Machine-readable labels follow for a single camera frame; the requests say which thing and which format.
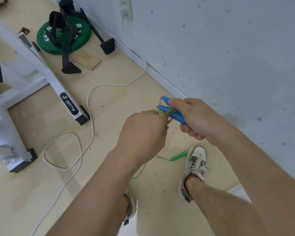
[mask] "sock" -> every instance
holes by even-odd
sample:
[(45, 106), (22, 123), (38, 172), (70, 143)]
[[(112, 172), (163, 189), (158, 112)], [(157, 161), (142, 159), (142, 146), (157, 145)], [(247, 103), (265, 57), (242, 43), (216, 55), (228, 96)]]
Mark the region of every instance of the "sock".
[(125, 201), (127, 202), (127, 204), (128, 204), (128, 206), (127, 206), (127, 210), (126, 210), (126, 216), (127, 216), (127, 213), (128, 213), (128, 211), (129, 211), (129, 207), (130, 207), (130, 204), (129, 204), (129, 199), (128, 199), (128, 197), (124, 194), (123, 195), (123, 197), (122, 198), (124, 198), (125, 199)]
[(189, 190), (188, 190), (188, 186), (187, 186), (187, 181), (189, 181), (191, 178), (195, 178), (195, 177), (197, 178), (196, 175), (190, 173), (190, 175), (188, 175), (187, 178), (185, 179), (185, 188), (186, 188), (188, 194), (189, 194)]

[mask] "brtw logo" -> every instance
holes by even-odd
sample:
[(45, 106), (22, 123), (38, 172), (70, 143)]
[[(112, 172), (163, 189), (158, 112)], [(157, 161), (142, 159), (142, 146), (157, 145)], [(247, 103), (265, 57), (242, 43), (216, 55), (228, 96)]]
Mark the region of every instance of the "brtw logo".
[(67, 108), (70, 110), (72, 115), (77, 115), (79, 113), (79, 110), (76, 108), (76, 106), (73, 104), (71, 99), (68, 97), (68, 95), (63, 92), (60, 94), (60, 98), (64, 102), (64, 104), (67, 106)]

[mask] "white sneaker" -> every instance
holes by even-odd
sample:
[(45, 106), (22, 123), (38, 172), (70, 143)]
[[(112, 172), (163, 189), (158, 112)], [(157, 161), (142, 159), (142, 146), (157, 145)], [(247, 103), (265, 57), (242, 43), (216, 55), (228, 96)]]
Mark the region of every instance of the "white sneaker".
[(204, 173), (207, 170), (208, 167), (205, 149), (201, 145), (192, 146), (188, 151), (188, 155), (186, 156), (185, 171), (178, 185), (179, 197), (190, 203), (193, 198), (188, 194), (185, 188), (185, 180), (187, 176), (192, 173), (196, 175), (202, 182), (204, 182)]
[(137, 211), (137, 205), (134, 202), (133, 198), (131, 197), (128, 187), (126, 188), (125, 195), (127, 196), (130, 205), (129, 205), (129, 210), (127, 212), (127, 215), (124, 219), (124, 226), (129, 223), (129, 219), (131, 219), (136, 214), (136, 211)]

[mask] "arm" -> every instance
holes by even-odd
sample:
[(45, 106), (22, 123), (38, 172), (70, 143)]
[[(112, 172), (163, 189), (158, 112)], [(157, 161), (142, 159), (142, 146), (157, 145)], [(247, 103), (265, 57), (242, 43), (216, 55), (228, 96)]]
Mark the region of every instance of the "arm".
[(181, 131), (197, 140), (206, 138), (221, 150), (268, 232), (295, 235), (295, 180), (202, 100), (171, 99), (169, 104), (188, 123)]
[(167, 124), (154, 110), (131, 115), (115, 149), (46, 236), (104, 235), (131, 177), (164, 147)]

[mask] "green weight plate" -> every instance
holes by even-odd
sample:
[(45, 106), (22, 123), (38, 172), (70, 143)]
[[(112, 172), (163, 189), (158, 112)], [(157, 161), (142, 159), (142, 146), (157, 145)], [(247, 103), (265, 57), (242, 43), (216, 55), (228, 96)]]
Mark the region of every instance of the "green weight plate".
[[(86, 21), (76, 18), (76, 17), (70, 17), (68, 16), (68, 20), (72, 25), (75, 25), (80, 30), (75, 36), (75, 39), (71, 45), (70, 52), (76, 51), (79, 48), (81, 48), (83, 45), (85, 45), (88, 40), (90, 39), (90, 36), (92, 35), (92, 31)], [(65, 47), (65, 44), (67, 40), (69, 39), (69, 32), (65, 30), (56, 30), (56, 37), (57, 41), (59, 41), (62, 44), (61, 48), (55, 47), (47, 35), (45, 34), (45, 29), (51, 30), (51, 27), (49, 26), (49, 22), (46, 22), (43, 24), (43, 26), (39, 29), (37, 33), (37, 44), (47, 53), (53, 54), (53, 55), (61, 55), (63, 52), (63, 49)]]

